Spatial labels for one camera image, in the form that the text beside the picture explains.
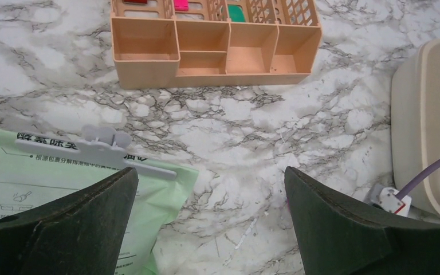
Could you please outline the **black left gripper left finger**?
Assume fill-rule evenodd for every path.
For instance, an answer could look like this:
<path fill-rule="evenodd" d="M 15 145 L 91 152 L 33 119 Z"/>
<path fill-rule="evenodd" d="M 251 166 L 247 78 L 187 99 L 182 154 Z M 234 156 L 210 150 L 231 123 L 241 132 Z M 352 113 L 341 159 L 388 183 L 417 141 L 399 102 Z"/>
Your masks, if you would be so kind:
<path fill-rule="evenodd" d="M 138 183 L 125 168 L 0 219 L 0 274 L 114 274 Z"/>

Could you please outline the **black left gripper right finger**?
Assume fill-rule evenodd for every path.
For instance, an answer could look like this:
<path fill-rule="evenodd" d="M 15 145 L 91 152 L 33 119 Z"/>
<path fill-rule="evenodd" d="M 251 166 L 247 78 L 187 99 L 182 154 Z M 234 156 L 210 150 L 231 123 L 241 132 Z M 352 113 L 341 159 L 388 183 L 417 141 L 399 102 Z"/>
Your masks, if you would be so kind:
<path fill-rule="evenodd" d="M 440 274 L 440 224 L 388 213 L 287 167 L 306 274 Z"/>

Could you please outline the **green litter bag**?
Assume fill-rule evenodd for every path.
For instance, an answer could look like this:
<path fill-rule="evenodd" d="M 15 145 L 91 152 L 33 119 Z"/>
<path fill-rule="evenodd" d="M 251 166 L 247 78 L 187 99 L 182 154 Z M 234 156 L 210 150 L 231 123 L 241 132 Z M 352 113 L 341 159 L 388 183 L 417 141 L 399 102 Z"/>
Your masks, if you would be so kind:
<path fill-rule="evenodd" d="M 20 150 L 16 140 L 73 150 L 74 142 L 0 129 L 0 219 L 34 209 L 113 175 L 97 161 Z M 174 221 L 191 194 L 199 172 L 189 167 L 127 154 L 131 163 L 175 173 L 171 179 L 139 175 L 135 201 L 115 269 L 116 274 L 157 274 L 152 252 L 160 228 Z"/>

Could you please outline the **beige litter box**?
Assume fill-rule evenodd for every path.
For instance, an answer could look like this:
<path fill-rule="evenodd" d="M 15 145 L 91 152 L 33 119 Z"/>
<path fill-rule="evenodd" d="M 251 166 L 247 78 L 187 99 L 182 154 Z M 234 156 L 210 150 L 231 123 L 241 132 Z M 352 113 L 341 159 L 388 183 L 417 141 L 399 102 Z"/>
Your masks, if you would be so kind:
<path fill-rule="evenodd" d="M 412 205 L 440 217 L 440 39 L 400 64 L 391 82 L 394 182 Z"/>

